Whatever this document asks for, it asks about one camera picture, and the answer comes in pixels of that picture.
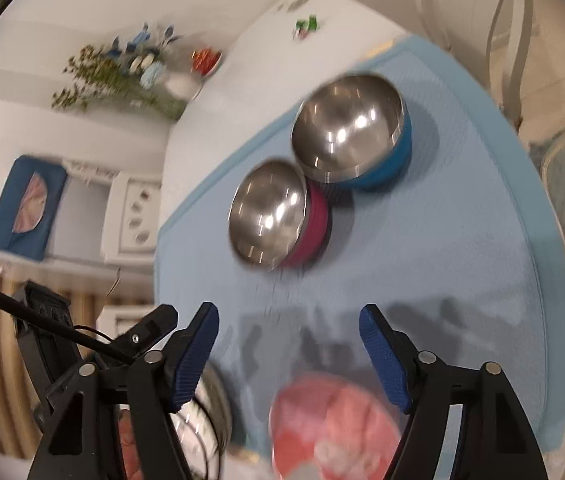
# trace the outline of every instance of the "blue cushion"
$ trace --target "blue cushion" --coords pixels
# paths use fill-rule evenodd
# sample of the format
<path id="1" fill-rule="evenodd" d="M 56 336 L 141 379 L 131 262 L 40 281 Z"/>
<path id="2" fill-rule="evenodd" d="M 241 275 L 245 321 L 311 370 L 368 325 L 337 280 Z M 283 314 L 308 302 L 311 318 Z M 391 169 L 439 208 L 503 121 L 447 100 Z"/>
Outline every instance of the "blue cushion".
<path id="1" fill-rule="evenodd" d="M 15 233 L 13 228 L 16 215 L 34 173 L 39 174 L 47 186 L 47 201 L 42 219 L 31 231 Z M 0 195 L 0 251 L 38 262 L 44 259 L 51 226 L 66 180 L 67 172 L 58 164 L 27 155 L 16 159 Z"/>

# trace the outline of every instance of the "blue gripper pad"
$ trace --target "blue gripper pad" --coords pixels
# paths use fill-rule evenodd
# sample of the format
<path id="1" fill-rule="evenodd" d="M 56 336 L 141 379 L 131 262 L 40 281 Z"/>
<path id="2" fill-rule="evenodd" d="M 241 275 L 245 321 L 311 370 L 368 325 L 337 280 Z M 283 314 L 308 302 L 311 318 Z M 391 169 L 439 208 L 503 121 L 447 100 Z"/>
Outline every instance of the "blue gripper pad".
<path id="1" fill-rule="evenodd" d="M 172 412 L 194 398 L 202 370 L 218 335 L 219 321 L 218 308 L 205 302 L 189 326 L 174 333 L 165 345 L 169 355 L 165 376 L 171 386 Z"/>
<path id="2" fill-rule="evenodd" d="M 369 306 L 361 310 L 358 326 L 361 339 L 376 375 L 381 380 L 387 399 L 397 405 L 401 412 L 408 412 L 412 399 L 407 389 L 407 373 L 391 349 Z"/>

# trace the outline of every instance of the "light blue tablecloth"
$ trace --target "light blue tablecloth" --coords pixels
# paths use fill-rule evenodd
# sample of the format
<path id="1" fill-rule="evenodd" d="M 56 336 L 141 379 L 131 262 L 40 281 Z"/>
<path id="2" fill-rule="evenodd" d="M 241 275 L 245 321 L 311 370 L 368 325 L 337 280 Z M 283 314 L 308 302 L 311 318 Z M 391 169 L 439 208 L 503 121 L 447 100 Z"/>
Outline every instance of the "light blue tablecloth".
<path id="1" fill-rule="evenodd" d="M 238 437 L 264 456 L 270 404 L 294 377 L 328 371 L 382 395 L 358 336 L 367 303 L 448 364 L 502 364 L 541 447 L 555 449 L 565 429 L 565 252 L 533 165 L 490 97 L 426 41 L 409 38 L 356 69 L 387 76 L 406 99 L 413 158 L 396 186 L 336 207 L 316 266 L 269 274 L 240 266 L 227 241 L 234 191 L 264 158 L 291 155 L 294 107 L 162 227 L 157 300 L 173 304 L 182 324 L 203 301 L 218 306 L 212 360 Z M 456 437 L 448 432 L 440 470 Z"/>

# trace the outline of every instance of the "table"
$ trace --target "table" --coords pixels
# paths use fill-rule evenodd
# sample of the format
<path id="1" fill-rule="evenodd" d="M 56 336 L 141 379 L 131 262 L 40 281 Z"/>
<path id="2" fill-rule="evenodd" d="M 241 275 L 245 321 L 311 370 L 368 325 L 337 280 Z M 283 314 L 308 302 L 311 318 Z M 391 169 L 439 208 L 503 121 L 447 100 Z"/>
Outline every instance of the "table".
<path id="1" fill-rule="evenodd" d="M 162 225 L 210 174 L 300 97 L 405 30 L 354 0 L 280 0 L 224 53 L 218 72 L 172 127 L 165 154 Z M 297 19 L 315 14 L 319 33 L 293 41 Z"/>
<path id="2" fill-rule="evenodd" d="M 263 455 L 269 403 L 298 374 L 328 370 L 378 391 L 351 323 L 375 301 L 389 306 L 389 321 L 419 348 L 447 362 L 501 362 L 559 478 L 565 250 L 540 180 L 493 101 L 436 47 L 408 38 L 356 68 L 389 76 L 412 113 L 415 155 L 391 193 L 354 196 L 353 213 L 335 208 L 332 240 L 307 272 L 262 275 L 237 266 L 226 240 L 232 192 L 262 158 L 290 154 L 296 104 L 227 150 L 163 223 L 156 297 L 183 322 L 201 301 L 218 305 L 212 360 L 240 407 L 245 443 Z M 453 447 L 446 442 L 443 469 Z"/>

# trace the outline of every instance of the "blue bowl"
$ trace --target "blue bowl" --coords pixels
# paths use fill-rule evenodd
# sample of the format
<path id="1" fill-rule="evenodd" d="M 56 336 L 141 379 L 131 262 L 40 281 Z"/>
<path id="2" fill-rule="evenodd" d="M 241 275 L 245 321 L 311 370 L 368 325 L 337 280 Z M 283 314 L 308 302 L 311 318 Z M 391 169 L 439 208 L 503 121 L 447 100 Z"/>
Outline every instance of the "blue bowl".
<path id="1" fill-rule="evenodd" d="M 409 117 L 407 107 L 404 109 L 405 123 L 403 125 L 403 132 L 391 153 L 362 175 L 338 182 L 335 186 L 345 189 L 373 189 L 387 184 L 405 168 L 411 158 L 411 118 Z"/>

